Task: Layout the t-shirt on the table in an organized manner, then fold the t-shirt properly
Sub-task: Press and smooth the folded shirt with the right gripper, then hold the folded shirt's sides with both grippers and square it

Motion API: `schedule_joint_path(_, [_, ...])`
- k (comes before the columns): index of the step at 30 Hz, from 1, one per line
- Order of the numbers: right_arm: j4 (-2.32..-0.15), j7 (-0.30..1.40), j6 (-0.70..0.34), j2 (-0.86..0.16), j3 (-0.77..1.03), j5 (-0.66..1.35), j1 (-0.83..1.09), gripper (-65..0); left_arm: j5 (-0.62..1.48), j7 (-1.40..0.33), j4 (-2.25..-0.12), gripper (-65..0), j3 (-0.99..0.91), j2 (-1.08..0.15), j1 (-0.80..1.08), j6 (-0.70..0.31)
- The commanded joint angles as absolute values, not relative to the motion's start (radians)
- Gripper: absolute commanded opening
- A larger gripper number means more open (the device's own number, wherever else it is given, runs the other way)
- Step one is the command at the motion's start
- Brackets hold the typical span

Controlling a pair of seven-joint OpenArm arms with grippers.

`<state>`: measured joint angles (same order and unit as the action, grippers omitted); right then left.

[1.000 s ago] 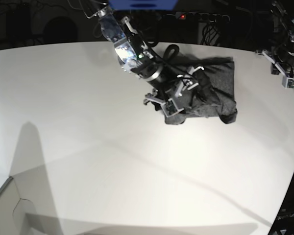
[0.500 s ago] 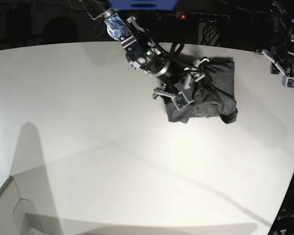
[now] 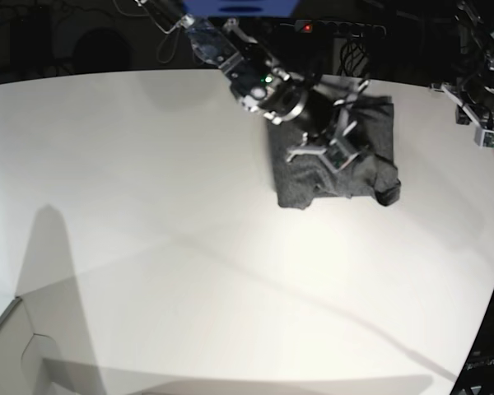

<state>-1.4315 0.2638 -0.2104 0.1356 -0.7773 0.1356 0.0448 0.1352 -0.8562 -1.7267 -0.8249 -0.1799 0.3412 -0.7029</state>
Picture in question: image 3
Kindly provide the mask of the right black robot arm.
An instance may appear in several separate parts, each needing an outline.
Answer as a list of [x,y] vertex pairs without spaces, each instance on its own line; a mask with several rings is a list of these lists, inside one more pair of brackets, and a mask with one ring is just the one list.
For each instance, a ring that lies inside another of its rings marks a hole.
[[337,85],[343,96],[332,99],[317,91],[319,77],[312,72],[293,76],[263,39],[245,32],[235,17],[216,26],[189,13],[181,1],[140,1],[138,6],[164,34],[182,30],[195,55],[230,82],[231,94],[246,111],[302,131],[301,144],[287,148],[287,162],[315,156],[337,173],[360,155],[349,139],[358,125],[351,112],[363,101],[369,80]]

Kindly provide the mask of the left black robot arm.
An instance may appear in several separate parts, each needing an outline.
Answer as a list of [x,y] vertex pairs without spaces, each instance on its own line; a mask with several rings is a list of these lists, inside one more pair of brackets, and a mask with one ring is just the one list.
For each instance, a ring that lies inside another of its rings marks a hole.
[[494,138],[494,1],[457,1],[459,48],[451,75],[430,85],[455,104],[457,124]]

